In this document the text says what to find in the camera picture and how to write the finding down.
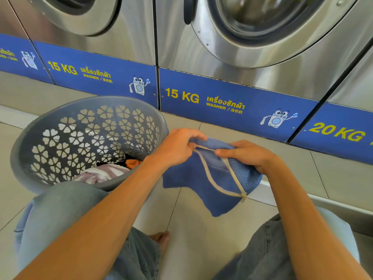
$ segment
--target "black door handle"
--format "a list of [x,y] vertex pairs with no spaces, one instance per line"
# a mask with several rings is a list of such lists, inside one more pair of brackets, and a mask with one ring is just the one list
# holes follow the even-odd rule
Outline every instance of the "black door handle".
[[184,23],[189,25],[193,18],[194,0],[184,0]]

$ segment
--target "blue sign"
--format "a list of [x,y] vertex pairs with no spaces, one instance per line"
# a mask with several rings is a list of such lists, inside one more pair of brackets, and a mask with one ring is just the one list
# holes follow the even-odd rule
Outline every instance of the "blue sign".
[[53,84],[31,41],[0,33],[0,70]]
[[158,108],[156,67],[35,41],[57,85],[141,99]]
[[317,101],[159,69],[161,110],[287,141]]
[[324,103],[290,142],[373,164],[373,112]]

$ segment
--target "orange cloth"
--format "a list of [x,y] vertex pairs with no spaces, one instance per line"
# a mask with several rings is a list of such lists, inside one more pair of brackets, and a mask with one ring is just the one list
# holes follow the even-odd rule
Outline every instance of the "orange cloth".
[[142,161],[136,160],[136,159],[128,159],[126,160],[126,166],[128,169],[132,170],[135,168],[137,165],[140,165]]

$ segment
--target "forearm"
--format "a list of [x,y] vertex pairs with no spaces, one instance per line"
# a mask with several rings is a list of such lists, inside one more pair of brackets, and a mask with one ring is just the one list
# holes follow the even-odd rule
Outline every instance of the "forearm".
[[266,174],[297,279],[370,279],[279,157],[270,162]]
[[112,193],[40,253],[15,279],[103,279],[166,167],[148,156]]

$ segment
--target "stainless steel washing machine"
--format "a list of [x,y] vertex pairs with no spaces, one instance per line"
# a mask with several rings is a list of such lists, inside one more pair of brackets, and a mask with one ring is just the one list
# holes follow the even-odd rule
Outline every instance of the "stainless steel washing machine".
[[9,1],[56,84],[157,106],[153,0]]
[[291,144],[373,165],[373,48]]
[[[161,109],[280,141],[373,36],[373,0],[156,0],[156,6]],[[274,124],[279,115],[286,118]]]
[[0,0],[0,70],[53,83],[8,0]]

